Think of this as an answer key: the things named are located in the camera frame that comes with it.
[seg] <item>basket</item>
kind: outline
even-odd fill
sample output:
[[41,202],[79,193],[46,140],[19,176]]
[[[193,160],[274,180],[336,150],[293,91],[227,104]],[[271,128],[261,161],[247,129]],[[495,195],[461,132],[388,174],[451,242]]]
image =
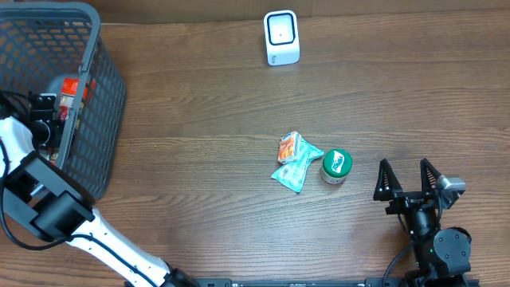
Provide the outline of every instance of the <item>basket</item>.
[[0,4],[0,89],[59,95],[66,77],[79,78],[57,166],[95,199],[108,185],[126,93],[99,32],[84,3]]

